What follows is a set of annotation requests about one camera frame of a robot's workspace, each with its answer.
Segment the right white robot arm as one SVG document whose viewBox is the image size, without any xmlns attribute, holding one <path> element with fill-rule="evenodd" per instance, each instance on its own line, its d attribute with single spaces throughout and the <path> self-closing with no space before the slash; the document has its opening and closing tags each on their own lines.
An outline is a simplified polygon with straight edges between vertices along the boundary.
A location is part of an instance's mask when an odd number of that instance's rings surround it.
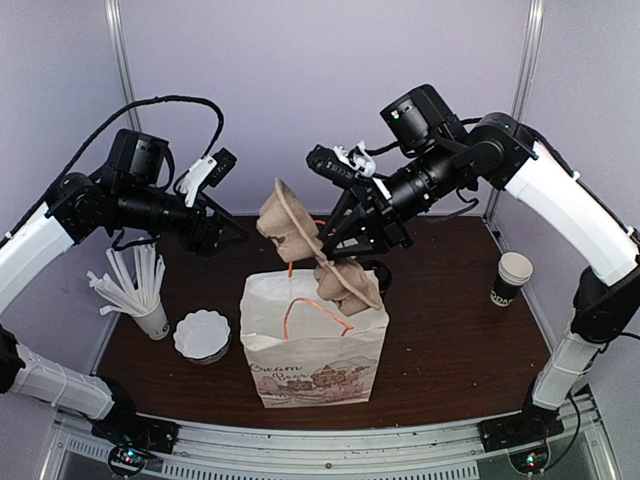
<svg viewBox="0 0 640 480">
<path fill-rule="evenodd" d="M 586 260 L 574 316 L 513 419 L 519 440 L 551 424 L 598 351 L 620 336 L 639 307 L 639 234 L 625 226 L 535 129 L 494 112 L 460 119 L 431 85 L 386 106 L 382 119 L 407 164 L 384 176 L 375 152 L 316 146 L 308 166 L 341 197 L 319 238 L 330 259 L 383 254 L 412 240 L 406 223 L 449 194 L 489 183 L 546 220 Z"/>
</svg>

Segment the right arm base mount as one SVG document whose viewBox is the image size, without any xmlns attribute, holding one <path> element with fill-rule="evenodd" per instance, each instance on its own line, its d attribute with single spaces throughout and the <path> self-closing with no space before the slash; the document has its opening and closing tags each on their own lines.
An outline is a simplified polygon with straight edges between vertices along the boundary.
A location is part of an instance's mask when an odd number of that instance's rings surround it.
<svg viewBox="0 0 640 480">
<path fill-rule="evenodd" d="M 481 421 L 478 430 L 483 449 L 489 453 L 542 442 L 562 434 L 565 428 L 556 412 L 551 415 L 520 412 Z"/>
</svg>

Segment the black lidded coffee cup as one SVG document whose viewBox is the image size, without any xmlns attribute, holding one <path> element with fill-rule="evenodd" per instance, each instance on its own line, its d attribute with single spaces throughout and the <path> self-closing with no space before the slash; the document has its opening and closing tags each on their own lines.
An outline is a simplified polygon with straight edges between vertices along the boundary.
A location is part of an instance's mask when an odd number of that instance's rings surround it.
<svg viewBox="0 0 640 480">
<path fill-rule="evenodd" d="M 382 298 L 385 298 L 393 281 L 389 267 L 378 260 L 367 260 L 362 263 L 362 267 L 365 271 L 371 271 L 375 275 L 378 280 L 379 294 Z"/>
</svg>

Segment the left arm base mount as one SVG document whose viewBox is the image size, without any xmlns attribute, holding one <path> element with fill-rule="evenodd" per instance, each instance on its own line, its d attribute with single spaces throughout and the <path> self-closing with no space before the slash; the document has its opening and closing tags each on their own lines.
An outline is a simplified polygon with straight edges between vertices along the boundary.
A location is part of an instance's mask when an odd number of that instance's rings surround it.
<svg viewBox="0 0 640 480">
<path fill-rule="evenodd" d="M 94 436 L 144 453 L 171 454 L 179 433 L 179 425 L 175 422 L 138 414 L 89 422 Z"/>
</svg>

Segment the brown cardboard cup carrier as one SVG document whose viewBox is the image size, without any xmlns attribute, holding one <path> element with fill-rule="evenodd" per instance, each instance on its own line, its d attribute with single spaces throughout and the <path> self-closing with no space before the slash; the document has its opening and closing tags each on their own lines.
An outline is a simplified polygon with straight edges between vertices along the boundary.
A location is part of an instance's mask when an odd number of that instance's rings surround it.
<svg viewBox="0 0 640 480">
<path fill-rule="evenodd" d="M 317 295 L 334 303 L 344 315 L 350 317 L 367 309 L 383 309 L 375 276 L 366 273 L 354 259 L 328 258 L 322 251 L 319 227 L 293 190 L 280 178 L 275 180 L 273 192 L 260 207 L 256 229 L 271 240 L 284 262 L 314 259 L 317 262 L 313 271 Z"/>
</svg>

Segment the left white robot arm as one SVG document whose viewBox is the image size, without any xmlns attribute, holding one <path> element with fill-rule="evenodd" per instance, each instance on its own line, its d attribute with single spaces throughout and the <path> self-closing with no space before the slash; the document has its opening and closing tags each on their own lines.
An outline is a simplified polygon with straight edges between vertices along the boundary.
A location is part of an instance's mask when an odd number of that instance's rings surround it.
<svg viewBox="0 0 640 480">
<path fill-rule="evenodd" d="M 1 306 L 7 308 L 53 260 L 99 228 L 108 234 L 136 229 L 174 235 L 185 250 L 203 257 L 244 242 L 247 231 L 203 192 L 217 186 L 236 162 L 227 149 L 206 155 L 168 193 L 157 183 L 162 167 L 175 167 L 168 142 L 119 130 L 96 172 L 55 181 L 26 223 L 4 241 Z M 103 421 L 123 444 L 137 442 L 144 433 L 134 403 L 116 383 L 43 358 L 8 330 L 1 332 L 1 390 Z"/>
</svg>

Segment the white paper takeout bag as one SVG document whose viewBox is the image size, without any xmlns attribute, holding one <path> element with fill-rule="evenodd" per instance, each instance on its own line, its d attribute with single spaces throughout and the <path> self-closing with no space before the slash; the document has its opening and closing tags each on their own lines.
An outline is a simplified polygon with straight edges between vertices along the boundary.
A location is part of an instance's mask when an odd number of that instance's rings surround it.
<svg viewBox="0 0 640 480">
<path fill-rule="evenodd" d="M 316 292 L 311 269 L 248 276 L 240 340 L 265 408 L 324 407 L 370 399 L 389 316 L 351 317 Z"/>
</svg>

